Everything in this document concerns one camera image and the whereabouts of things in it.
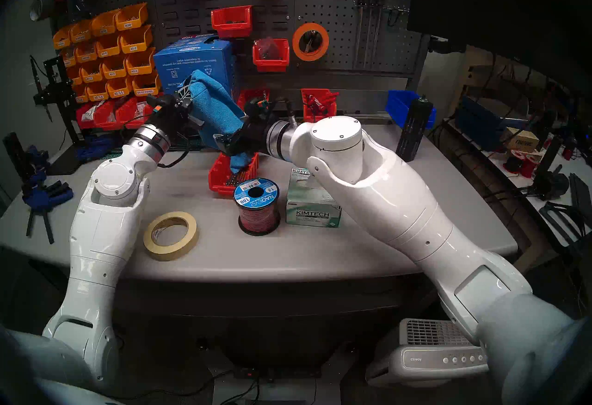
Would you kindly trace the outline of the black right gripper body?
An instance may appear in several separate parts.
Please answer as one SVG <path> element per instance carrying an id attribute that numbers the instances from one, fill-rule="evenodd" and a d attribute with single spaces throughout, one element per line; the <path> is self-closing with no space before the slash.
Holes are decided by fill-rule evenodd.
<path id="1" fill-rule="evenodd" d="M 242 153 L 270 155 L 268 133 L 272 125 L 270 121 L 248 119 L 238 130 L 222 134 L 222 153 L 227 156 L 237 156 Z"/>

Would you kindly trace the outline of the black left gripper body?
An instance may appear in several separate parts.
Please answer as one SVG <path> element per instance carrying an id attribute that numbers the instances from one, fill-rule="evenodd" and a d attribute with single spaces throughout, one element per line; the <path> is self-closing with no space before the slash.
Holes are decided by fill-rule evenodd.
<path id="1" fill-rule="evenodd" d="M 191 128 L 187 124 L 187 115 L 192 114 L 193 102 L 171 102 L 161 106 L 157 111 L 157 128 L 169 141 L 178 139 L 186 128 L 191 131 L 199 131 L 199 128 Z"/>

